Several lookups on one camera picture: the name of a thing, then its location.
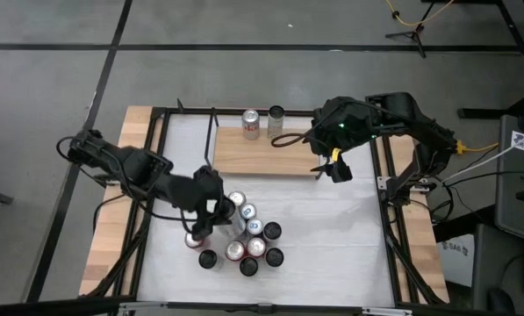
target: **black can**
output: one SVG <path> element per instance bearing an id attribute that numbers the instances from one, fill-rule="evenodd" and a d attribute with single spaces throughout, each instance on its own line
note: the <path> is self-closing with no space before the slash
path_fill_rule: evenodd
<path id="1" fill-rule="evenodd" d="M 212 269 L 217 264 L 217 254 L 207 249 L 199 255 L 199 265 L 204 269 Z"/>
<path id="2" fill-rule="evenodd" d="M 281 237 L 281 225 L 276 222 L 269 222 L 263 227 L 263 238 L 266 241 L 275 241 Z"/>
<path id="3" fill-rule="evenodd" d="M 240 272 L 246 276 L 251 277 L 258 271 L 258 261 L 254 258 L 244 258 L 240 262 Z"/>
<path id="4" fill-rule="evenodd" d="M 265 254 L 265 261 L 270 267 L 277 268 L 283 264 L 285 256 L 279 248 L 272 248 Z"/>

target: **white table surface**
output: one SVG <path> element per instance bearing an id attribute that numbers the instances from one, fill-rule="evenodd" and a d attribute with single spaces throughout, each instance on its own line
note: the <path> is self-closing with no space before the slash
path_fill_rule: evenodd
<path id="1" fill-rule="evenodd" d="M 208 120 L 208 115 L 170 116 L 163 155 L 174 163 L 174 174 L 191 176 L 205 164 Z M 219 123 L 241 126 L 239 116 L 219 116 Z M 262 117 L 261 126 L 266 125 Z M 310 119 L 286 118 L 284 127 L 309 128 Z M 211 161 L 215 133 L 213 122 Z M 354 177 L 346 183 L 332 183 L 326 175 L 319 181 L 306 176 L 222 175 L 226 194 L 243 191 L 257 207 L 258 219 L 274 220 L 283 228 L 273 246 L 283 250 L 284 264 L 271 268 L 259 260 L 252 277 L 243 276 L 238 263 L 224 258 L 228 240 L 222 234 L 209 237 L 209 248 L 223 266 L 206 270 L 197 263 L 200 250 L 183 243 L 180 222 L 152 219 L 138 300 L 394 306 L 370 147 L 354 148 L 343 158 Z M 159 200 L 154 212 L 179 214 Z"/>

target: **gray floor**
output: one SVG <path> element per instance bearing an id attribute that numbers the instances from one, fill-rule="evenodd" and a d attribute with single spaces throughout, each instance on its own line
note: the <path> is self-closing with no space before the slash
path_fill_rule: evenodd
<path id="1" fill-rule="evenodd" d="M 427 6 L 394 1 L 408 21 Z M 507 1 L 524 36 L 524 6 Z M 0 0 L 0 42 L 109 43 L 123 1 Z M 135 0 L 123 43 L 400 44 L 384 39 L 405 28 L 385 3 L 347 1 Z M 511 45 L 495 7 L 454 5 L 426 24 L 424 44 Z M 21 299 L 50 220 L 66 163 L 54 143 L 79 129 L 97 85 L 105 52 L 0 51 L 0 303 Z M 524 96 L 518 55 L 341 52 L 120 52 L 96 128 L 115 141 L 128 105 L 266 106 L 312 109 L 338 95 L 365 97 L 403 90 L 470 147 L 491 144 L 498 123 L 461 120 L 456 108 L 505 108 Z M 443 175 L 477 158 L 455 157 Z M 477 172 L 494 169 L 486 166 Z M 464 183 L 472 208 L 493 200 L 495 183 Z M 91 243 L 92 212 L 102 190 L 81 177 L 68 211 L 43 299 L 77 294 Z M 444 193 L 434 193 L 437 205 Z M 457 205 L 455 216 L 467 211 Z"/>

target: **wooden plank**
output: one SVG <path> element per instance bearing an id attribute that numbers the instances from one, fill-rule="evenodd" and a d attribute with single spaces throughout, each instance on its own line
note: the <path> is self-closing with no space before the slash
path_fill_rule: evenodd
<path id="1" fill-rule="evenodd" d="M 285 129 L 284 133 L 304 133 L 306 130 Z M 287 147 L 275 148 L 265 137 L 247 140 L 241 127 L 219 127 L 215 142 L 214 168 L 221 173 L 314 176 L 310 169 L 318 167 L 318 156 L 308 143 L 299 141 Z"/>
<path id="2" fill-rule="evenodd" d="M 394 168 L 397 175 L 399 175 L 412 161 L 413 139 L 410 136 L 391 137 L 390 142 Z M 377 147 L 381 171 L 383 176 L 388 176 L 382 140 L 377 140 Z M 427 205 L 426 197 L 423 194 L 413 192 L 410 194 L 410 199 Z M 414 266 L 435 294 L 443 301 L 449 302 L 449 294 L 447 293 L 447 286 L 441 267 L 441 258 L 437 250 L 429 211 L 425 207 L 417 204 L 404 206 L 402 211 L 404 212 L 406 234 L 408 236 L 408 244 Z M 406 274 L 399 262 L 397 262 L 397 266 L 402 300 L 409 302 L 410 296 L 407 288 Z M 420 302 L 423 304 L 426 303 L 421 295 Z"/>
<path id="3" fill-rule="evenodd" d="M 148 122 L 152 106 L 129 106 L 121 128 L 118 146 L 143 147 L 147 137 Z M 105 189 L 104 200 L 121 194 L 118 186 Z M 97 228 L 90 247 L 86 269 L 79 293 L 86 294 L 96 288 L 121 254 L 131 200 L 123 197 L 102 207 L 97 219 Z"/>

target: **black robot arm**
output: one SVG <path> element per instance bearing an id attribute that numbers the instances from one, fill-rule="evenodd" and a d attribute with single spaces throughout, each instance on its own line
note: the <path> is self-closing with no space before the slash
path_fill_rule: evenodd
<path id="1" fill-rule="evenodd" d="M 413 97 L 404 92 L 366 97 L 335 97 L 314 110 L 312 129 L 305 138 L 314 154 L 334 162 L 314 170 L 324 171 L 335 183 L 351 180 L 341 154 L 379 136 L 410 135 L 419 143 L 412 163 L 386 183 L 384 197 L 394 205 L 409 203 L 410 188 L 423 177 L 436 176 L 456 152 L 454 132 L 421 113 Z"/>
<path id="2" fill-rule="evenodd" d="M 67 159 L 100 168 L 106 173 L 102 179 L 119 180 L 121 190 L 138 203 L 159 198 L 182 212 L 196 212 L 191 230 L 183 225 L 196 240 L 211 234 L 213 226 L 231 223 L 228 218 L 235 211 L 233 203 L 224 195 L 219 173 L 207 166 L 197 170 L 193 178 L 172 175 L 174 164 L 166 158 L 145 149 L 117 147 L 95 130 L 79 132 L 71 139 Z M 183 220 L 143 210 L 156 218 Z"/>

